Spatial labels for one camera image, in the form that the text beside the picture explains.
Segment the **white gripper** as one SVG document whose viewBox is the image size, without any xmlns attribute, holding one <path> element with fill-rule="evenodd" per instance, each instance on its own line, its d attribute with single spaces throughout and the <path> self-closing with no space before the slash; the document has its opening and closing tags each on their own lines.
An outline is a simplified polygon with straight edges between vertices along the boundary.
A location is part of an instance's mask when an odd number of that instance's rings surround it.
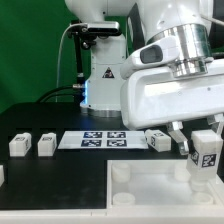
<svg viewBox="0 0 224 224">
<path fill-rule="evenodd" d="M 180 121 L 207 117 L 211 129 L 224 129 L 224 59 L 207 64 L 204 75 L 175 77 L 169 65 L 180 55 L 177 38 L 169 36 L 132 53 L 120 69 L 121 114 L 130 130 L 167 124 L 181 155 L 189 154 Z"/>
</svg>

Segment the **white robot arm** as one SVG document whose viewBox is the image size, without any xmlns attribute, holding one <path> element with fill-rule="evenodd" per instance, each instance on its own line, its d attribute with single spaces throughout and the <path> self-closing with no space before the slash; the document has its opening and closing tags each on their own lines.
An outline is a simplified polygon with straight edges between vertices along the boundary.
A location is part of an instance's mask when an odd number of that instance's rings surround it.
<svg viewBox="0 0 224 224">
<path fill-rule="evenodd" d="M 65 0 L 91 52 L 83 112 L 124 125 L 165 125 L 181 154 L 187 120 L 224 116 L 224 59 L 211 53 L 213 0 Z"/>
</svg>

